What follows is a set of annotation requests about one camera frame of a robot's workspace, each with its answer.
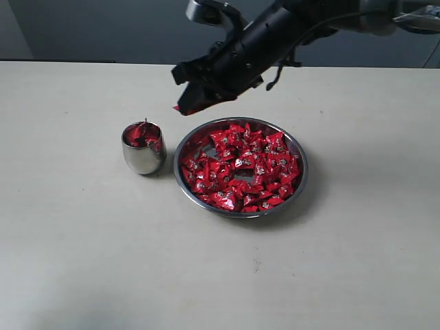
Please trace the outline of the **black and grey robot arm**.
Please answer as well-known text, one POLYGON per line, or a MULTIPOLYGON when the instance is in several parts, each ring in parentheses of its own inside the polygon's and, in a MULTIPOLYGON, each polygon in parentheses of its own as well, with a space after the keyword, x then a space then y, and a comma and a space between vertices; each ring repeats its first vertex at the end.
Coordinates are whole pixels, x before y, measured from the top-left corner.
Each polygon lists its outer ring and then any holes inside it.
POLYGON ((438 1, 275 1, 250 22, 229 3, 189 1, 186 16, 223 28, 226 38, 205 56, 173 68, 175 84, 186 85, 175 107, 183 116, 236 100, 263 84, 263 73, 276 65, 276 76, 266 85, 270 91, 284 67, 301 67, 295 59, 297 47, 340 30, 376 36, 388 36, 397 28, 439 33, 438 1))

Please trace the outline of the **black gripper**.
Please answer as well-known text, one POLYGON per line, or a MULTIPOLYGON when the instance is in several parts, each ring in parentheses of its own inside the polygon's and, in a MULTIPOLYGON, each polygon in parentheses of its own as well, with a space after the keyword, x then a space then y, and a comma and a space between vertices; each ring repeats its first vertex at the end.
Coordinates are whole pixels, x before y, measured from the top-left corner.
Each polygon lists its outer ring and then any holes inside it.
POLYGON ((309 11, 302 6, 270 6, 240 34, 215 52, 176 64, 176 85, 188 83, 177 101, 183 116, 237 99, 260 75, 281 60, 309 28, 309 11))

